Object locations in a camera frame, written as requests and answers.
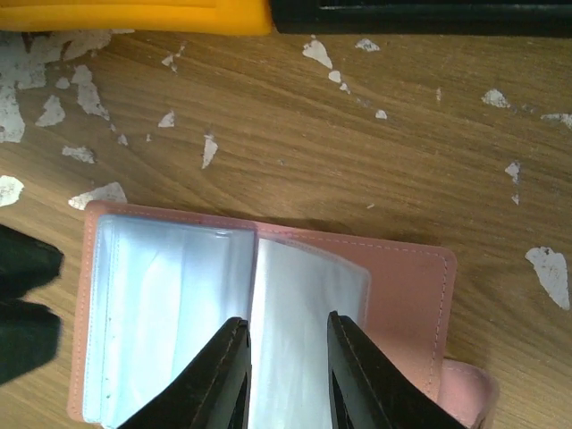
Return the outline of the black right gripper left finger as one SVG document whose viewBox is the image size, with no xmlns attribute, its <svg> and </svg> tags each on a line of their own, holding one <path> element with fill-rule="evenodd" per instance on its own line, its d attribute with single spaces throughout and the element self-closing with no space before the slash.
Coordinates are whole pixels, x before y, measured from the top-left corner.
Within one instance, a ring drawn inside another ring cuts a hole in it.
<svg viewBox="0 0 572 429">
<path fill-rule="evenodd" d="M 246 428 L 250 376 L 248 321 L 232 317 L 175 380 L 122 427 Z"/>
</svg>

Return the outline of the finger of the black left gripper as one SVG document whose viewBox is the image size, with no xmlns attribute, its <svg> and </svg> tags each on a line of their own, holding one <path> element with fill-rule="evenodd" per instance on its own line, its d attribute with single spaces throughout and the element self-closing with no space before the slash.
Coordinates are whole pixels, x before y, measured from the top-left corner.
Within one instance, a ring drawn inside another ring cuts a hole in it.
<svg viewBox="0 0 572 429">
<path fill-rule="evenodd" d="M 63 252 L 1 226 L 1 299 L 19 299 L 60 276 Z"/>
<path fill-rule="evenodd" d="M 1 384 L 56 356 L 62 321 L 48 307 L 11 299 L 1 302 Z"/>
</svg>

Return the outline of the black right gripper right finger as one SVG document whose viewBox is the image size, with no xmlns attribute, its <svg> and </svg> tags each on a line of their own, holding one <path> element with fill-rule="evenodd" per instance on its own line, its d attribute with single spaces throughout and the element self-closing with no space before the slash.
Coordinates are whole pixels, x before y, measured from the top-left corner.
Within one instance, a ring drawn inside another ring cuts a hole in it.
<svg viewBox="0 0 572 429">
<path fill-rule="evenodd" d="M 329 314 L 327 343 L 334 428 L 463 426 L 415 387 L 350 317 Z"/>
</svg>

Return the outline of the pink leather card holder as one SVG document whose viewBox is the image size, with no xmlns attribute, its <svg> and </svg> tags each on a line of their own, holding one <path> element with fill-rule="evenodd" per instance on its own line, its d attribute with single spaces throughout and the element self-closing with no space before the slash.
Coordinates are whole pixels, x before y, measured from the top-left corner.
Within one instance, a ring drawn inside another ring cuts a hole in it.
<svg viewBox="0 0 572 429">
<path fill-rule="evenodd" d="M 92 201 L 85 208 L 69 416 L 116 428 L 223 323 L 250 328 L 251 428 L 329 428 L 327 318 L 350 317 L 464 428 L 497 383 L 446 358 L 457 272 L 446 248 Z"/>
</svg>

